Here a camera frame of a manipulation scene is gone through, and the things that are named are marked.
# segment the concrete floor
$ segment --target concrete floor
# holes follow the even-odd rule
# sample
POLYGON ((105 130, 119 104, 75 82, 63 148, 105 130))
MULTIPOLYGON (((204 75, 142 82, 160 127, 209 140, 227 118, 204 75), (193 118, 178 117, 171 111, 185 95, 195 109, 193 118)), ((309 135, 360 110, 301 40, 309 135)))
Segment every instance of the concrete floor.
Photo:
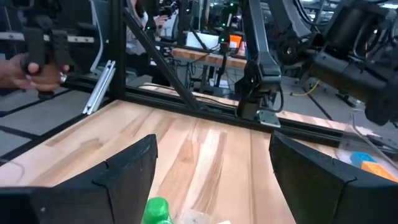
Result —
MULTIPOLYGON (((181 79, 184 78, 184 74, 185 69, 181 68, 178 70, 178 75, 181 79)), ((199 74, 201 74, 200 68, 197 69, 195 76, 198 77, 199 74)), ((228 80, 231 86, 233 86, 233 82, 242 76, 242 73, 239 71, 228 71, 228 74, 228 78, 223 77, 223 79, 228 80)), ((129 80, 129 85, 136 86, 149 82, 150 77, 143 76, 133 80, 130 77, 129 80)), ((304 93, 301 88, 289 85, 283 85, 282 88, 286 93, 284 95, 284 109, 286 111, 327 119, 308 96, 289 95, 290 92, 297 94, 304 93)), ((66 90, 64 88, 60 88, 57 93, 61 93, 61 95, 54 100, 45 101, 8 116, 0 117, 0 155, 29 142, 29 138, 36 138, 79 115, 90 97, 87 93, 66 90)), ((345 123, 348 121, 352 109, 340 101, 334 94, 319 89, 315 90, 312 96, 324 107, 333 120, 345 123)), ((13 93, 0 98, 0 111, 12 111, 18 107, 32 104, 35 101, 37 101, 37 92, 35 91, 13 93)), ((275 107, 277 108, 279 104, 280 99, 278 97, 275 107)), ((368 127, 376 133, 389 133, 398 136, 398 132, 393 125, 388 124, 379 127, 367 121, 364 116, 357 121, 357 125, 368 127)))

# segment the blue object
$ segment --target blue object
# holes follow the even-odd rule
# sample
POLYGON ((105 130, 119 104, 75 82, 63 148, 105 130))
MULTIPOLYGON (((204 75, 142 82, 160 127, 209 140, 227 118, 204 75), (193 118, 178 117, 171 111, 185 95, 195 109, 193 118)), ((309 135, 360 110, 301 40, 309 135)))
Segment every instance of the blue object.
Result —
POLYGON ((376 162, 369 154, 364 152, 353 152, 351 157, 351 162, 354 166, 361 168, 362 162, 376 162))

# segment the clear plastic panel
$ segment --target clear plastic panel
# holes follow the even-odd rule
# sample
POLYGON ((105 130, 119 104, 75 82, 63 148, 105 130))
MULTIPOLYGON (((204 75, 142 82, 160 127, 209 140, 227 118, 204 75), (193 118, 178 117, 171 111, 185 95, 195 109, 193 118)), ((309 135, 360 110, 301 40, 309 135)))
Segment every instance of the clear plastic panel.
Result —
MULTIPOLYGON (((359 121, 363 121, 363 111, 352 111, 349 123, 341 138, 336 156, 339 160, 366 170, 381 177, 398 182, 398 161, 396 151, 392 148, 375 146, 366 135, 375 135, 359 121)), ((389 133, 382 136, 385 139, 395 140, 389 133)))

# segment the green bottle cap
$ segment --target green bottle cap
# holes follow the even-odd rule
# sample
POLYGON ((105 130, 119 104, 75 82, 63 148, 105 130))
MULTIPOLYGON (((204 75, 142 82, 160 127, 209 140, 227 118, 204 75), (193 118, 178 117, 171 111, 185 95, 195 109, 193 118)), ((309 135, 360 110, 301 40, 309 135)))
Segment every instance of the green bottle cap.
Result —
POLYGON ((169 224, 169 203, 162 197, 148 200, 144 211, 144 224, 169 224))

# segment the wood grain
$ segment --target wood grain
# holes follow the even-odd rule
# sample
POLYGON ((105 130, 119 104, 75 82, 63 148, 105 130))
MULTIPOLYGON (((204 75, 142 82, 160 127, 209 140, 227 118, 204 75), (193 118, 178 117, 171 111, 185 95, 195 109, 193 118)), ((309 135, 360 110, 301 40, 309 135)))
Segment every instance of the wood grain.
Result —
POLYGON ((175 220, 189 223, 184 211, 191 211, 208 223, 294 223, 273 174, 270 134, 124 101, 14 159, 25 169, 20 181, 19 166, 1 166, 0 185, 57 185, 152 133, 159 158, 150 197, 165 197, 175 220))
MULTIPOLYGON (((176 58, 197 60, 200 62, 212 63, 212 64, 220 65, 220 66, 223 64, 223 57, 220 55, 207 54, 207 53, 203 53, 203 52, 197 52, 194 50, 174 48, 172 50, 172 55, 176 58)), ((244 59, 230 57, 226 61, 227 67, 243 69, 245 65, 246 65, 246 60, 244 60, 244 59)))
MULTIPOLYGON (((170 87, 164 88, 164 86, 158 86, 158 85, 151 84, 151 83, 145 83, 145 84, 141 85, 140 88, 178 96, 178 93, 176 91, 174 91, 173 89, 170 89, 170 87)), ((220 98, 220 97, 211 96, 211 95, 205 95, 205 94, 196 93, 196 92, 193 92, 193 94, 195 96, 197 96, 197 99, 200 100, 200 101, 207 101, 207 102, 210 102, 210 103, 214 103, 213 100, 215 100, 217 102, 220 102, 220 103, 223 103, 223 104, 226 104, 226 105, 231 105, 231 106, 237 106, 238 105, 237 101, 226 99, 226 98, 220 98)), ((303 122, 303 123, 313 124, 313 125, 321 126, 321 127, 324 127, 324 128, 337 129, 337 130, 340 130, 340 131, 346 131, 346 130, 349 129, 349 126, 347 124, 344 124, 344 123, 340 123, 340 122, 336 122, 336 121, 330 121, 330 120, 322 119, 322 118, 316 118, 316 117, 313 117, 313 116, 307 116, 307 115, 304 115, 304 114, 297 114, 297 113, 293 113, 293 112, 289 112, 289 111, 282 111, 282 112, 278 113, 277 116, 278 116, 278 118, 291 119, 291 120, 294 120, 294 121, 299 121, 299 122, 303 122)), ((367 128, 364 128, 364 127, 360 127, 360 126, 358 126, 357 128, 364 135, 372 134, 374 136, 377 136, 377 134, 375 134, 370 129, 367 129, 367 128)))

